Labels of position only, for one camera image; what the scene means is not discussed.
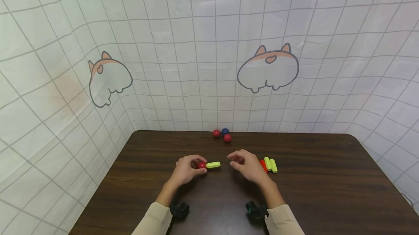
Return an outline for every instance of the forearm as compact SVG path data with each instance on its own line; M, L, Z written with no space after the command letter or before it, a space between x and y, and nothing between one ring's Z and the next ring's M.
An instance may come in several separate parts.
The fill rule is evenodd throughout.
M163 185L160 194L150 205L132 235L165 235L172 220L169 205L178 189L170 180Z
M157 196L155 202L160 203L165 207L169 207L172 199L179 188L179 185L173 183L170 179L163 185L160 194Z
M270 235L304 235L290 207L279 192L276 183L270 177L259 183L268 205L269 217L265 219Z
M268 208L276 208L286 204L278 187L276 186L276 183L271 180L268 175L266 175L266 178L261 180L258 185L265 197Z

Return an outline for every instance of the small ball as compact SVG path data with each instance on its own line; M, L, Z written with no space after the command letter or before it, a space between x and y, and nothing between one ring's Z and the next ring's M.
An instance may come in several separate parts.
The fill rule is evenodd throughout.
M207 164L204 162L200 162L198 163L198 169L206 169L207 168Z
M228 128L223 128L223 130L221 130L221 135L226 135L226 134L229 134L230 133L230 131L228 130Z
M226 134L226 135L224 135L223 139L224 139L224 142L230 142L231 141L231 135Z
M214 131L212 132L212 136L213 136L214 138L218 138L218 137L220 136L220 131L219 131L219 130L214 130Z

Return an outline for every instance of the red ball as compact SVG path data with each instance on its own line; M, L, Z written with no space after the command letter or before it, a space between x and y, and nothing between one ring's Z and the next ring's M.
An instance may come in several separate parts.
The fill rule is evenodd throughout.
M198 163L198 169L206 169L207 168L207 164L204 162L200 162Z
M212 132L212 136L214 137L214 138L218 138L219 136L220 136L220 131L219 130L214 130L213 132Z
M226 135L224 135L223 139L224 139L224 142L230 142L231 141L231 135L226 134Z

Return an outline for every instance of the red peg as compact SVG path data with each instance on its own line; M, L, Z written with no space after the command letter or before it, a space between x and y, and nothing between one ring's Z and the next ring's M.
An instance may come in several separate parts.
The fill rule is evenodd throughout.
M268 173L268 169L266 168L265 160L260 160L259 162L261 163L261 165L262 165L263 169L265 170L265 172Z
M226 135L224 135L223 139L224 139L224 142L230 142L231 141L231 135L226 134Z
M220 136L220 131L219 130L214 130L213 132L212 132L212 136L214 137L214 138L218 138L219 136Z
M204 162L200 162L198 163L198 169L206 169L207 168L207 164Z

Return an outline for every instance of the cartoon cat illustration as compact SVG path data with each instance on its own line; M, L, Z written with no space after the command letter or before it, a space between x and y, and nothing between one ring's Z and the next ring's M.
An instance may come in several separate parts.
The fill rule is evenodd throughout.
M295 80L299 69L298 59L291 53L289 43L276 51L266 51L261 45L255 55L240 67L237 81L253 93L263 87L277 91Z
M102 59L95 64L89 60L91 78L89 82L90 97L94 105L103 108L111 104L111 94L121 93L132 85L132 76L121 62L112 59L106 51Z

